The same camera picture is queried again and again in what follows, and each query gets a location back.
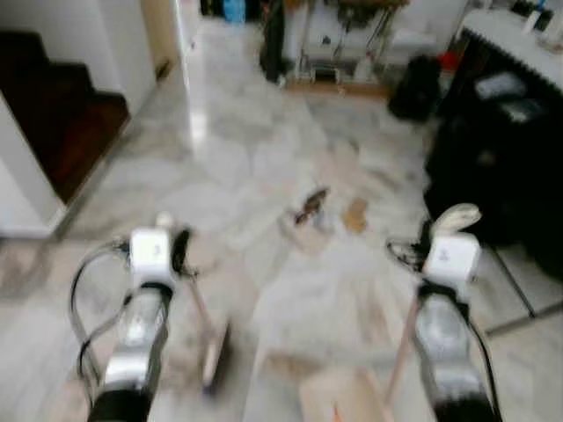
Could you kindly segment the brown dry leaf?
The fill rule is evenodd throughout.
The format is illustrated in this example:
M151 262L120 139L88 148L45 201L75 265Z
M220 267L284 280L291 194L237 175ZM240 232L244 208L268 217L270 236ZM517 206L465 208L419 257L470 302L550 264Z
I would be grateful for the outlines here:
M301 226L314 220L325 208L325 201L330 192L329 186L321 186L315 192L310 193L303 201L301 208L293 214L294 225Z

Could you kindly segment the tan cardboard scrap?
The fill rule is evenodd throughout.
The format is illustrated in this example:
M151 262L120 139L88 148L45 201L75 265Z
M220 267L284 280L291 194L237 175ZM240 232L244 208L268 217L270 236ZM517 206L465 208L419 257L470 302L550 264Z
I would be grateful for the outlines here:
M354 198L349 205L343 209L341 221L343 226L353 234L361 234L369 227L366 212L369 209L369 202L362 198Z

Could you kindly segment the dark wooden staircase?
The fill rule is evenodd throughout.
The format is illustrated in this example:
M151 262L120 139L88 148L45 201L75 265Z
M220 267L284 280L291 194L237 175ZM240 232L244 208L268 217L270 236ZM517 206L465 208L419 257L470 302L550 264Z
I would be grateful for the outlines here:
M64 204L77 196L130 116L85 65L52 62L31 32L0 31L0 95Z

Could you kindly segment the black-draped table white top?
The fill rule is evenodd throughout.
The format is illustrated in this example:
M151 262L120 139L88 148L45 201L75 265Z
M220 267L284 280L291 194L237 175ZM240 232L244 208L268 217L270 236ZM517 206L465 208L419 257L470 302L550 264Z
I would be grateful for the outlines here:
M471 233L513 244L540 270L563 274L558 202L559 86L539 71L536 48L511 11L467 12L461 62L438 107L423 201L431 215L463 202L481 212Z

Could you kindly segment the person's dark trousered leg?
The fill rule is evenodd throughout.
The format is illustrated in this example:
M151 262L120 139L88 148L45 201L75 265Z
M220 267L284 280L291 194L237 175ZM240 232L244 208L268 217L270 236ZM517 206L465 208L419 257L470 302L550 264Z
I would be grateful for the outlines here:
M264 0L262 7L264 40L259 48L259 68L266 80L277 84L284 72L285 0Z

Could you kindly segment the blue container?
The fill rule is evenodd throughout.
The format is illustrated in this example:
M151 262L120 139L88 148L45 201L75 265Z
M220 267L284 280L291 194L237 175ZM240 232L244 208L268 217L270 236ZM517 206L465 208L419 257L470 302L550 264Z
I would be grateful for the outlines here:
M248 16L246 0L222 0L222 14L226 23L244 24Z

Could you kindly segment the black bag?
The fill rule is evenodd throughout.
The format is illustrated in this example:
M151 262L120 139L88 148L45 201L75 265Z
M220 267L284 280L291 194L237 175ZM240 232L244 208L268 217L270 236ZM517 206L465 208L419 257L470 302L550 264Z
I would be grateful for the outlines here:
M391 115L415 123L427 120L440 97L440 72L442 65L434 56L419 55L407 62L389 100Z

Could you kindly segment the grey metal table leg frame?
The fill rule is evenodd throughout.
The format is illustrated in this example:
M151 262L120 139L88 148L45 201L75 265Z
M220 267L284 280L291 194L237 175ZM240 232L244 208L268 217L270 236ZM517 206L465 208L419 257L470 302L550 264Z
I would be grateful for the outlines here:
M473 315L489 337L515 332L563 310L560 278L544 273L515 246L487 246L473 286Z

